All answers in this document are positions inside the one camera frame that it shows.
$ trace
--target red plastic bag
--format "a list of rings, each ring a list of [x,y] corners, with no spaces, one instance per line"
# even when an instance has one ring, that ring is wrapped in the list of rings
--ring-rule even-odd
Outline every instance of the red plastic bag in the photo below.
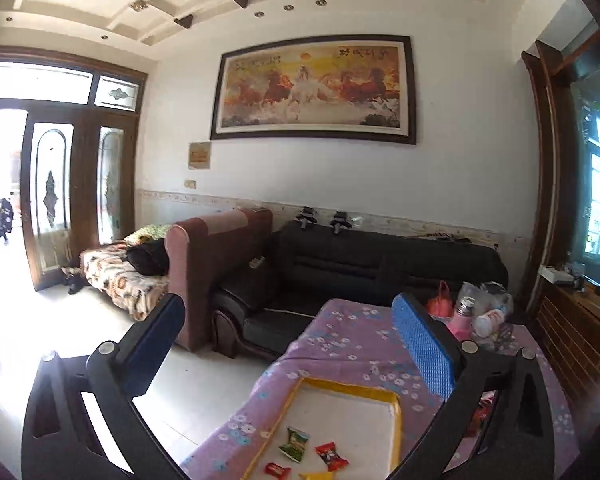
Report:
[[[438,295],[427,301],[427,311],[430,316],[452,317],[454,314],[454,304],[451,301],[451,293],[446,282],[440,281]]]

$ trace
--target blue textured pad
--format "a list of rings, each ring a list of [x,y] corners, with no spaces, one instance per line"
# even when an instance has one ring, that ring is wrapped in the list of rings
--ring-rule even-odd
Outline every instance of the blue textured pad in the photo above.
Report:
[[[447,400],[456,384],[451,359],[401,294],[394,298],[392,316],[394,326],[427,388]]]

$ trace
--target patterned blanket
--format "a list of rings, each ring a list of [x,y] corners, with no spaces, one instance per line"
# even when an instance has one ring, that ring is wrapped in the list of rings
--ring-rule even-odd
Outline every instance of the patterned blanket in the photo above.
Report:
[[[571,415],[558,380],[535,340],[515,326],[508,342],[496,350],[515,353],[521,346],[538,352],[554,418],[555,477],[578,454]],[[302,336],[256,382],[249,400],[182,464],[193,480],[236,480],[242,477],[260,447],[270,437],[288,394],[300,377],[394,391],[402,408],[401,458],[417,443],[442,405],[426,384],[392,327],[391,309],[328,301]],[[469,456],[475,438],[466,437],[449,467]],[[348,460],[346,449],[338,452]]]
[[[168,276],[143,276],[124,262],[127,244],[111,244],[84,251],[80,256],[82,272],[95,288],[106,293],[113,303],[142,321],[169,287]]]

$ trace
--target white tile floor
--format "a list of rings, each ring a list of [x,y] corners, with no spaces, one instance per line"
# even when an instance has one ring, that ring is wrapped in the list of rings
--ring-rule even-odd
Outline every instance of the white tile floor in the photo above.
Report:
[[[56,286],[33,291],[22,241],[0,241],[0,460],[20,478],[20,438],[40,355],[91,354],[104,340],[119,340],[130,317],[92,288],[69,296]],[[268,366],[257,358],[227,359],[209,348],[195,354],[171,349],[149,391],[135,400],[147,424],[177,462],[186,458],[248,398]],[[108,458],[126,468],[97,403],[85,394]]]

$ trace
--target purple floral tablecloth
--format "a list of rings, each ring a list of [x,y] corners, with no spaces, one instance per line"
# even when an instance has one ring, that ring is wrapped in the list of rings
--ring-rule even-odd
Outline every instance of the purple floral tablecloth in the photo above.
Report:
[[[549,363],[524,326],[515,326],[496,350],[533,348],[554,419],[555,477],[576,458],[578,447],[564,393]],[[301,377],[384,388],[400,396],[403,458],[427,429],[442,400],[430,394],[392,325],[391,309],[328,301],[287,352],[253,387],[249,400],[182,464],[192,480],[238,480],[257,455]],[[467,459],[474,438],[463,439],[449,467]]]

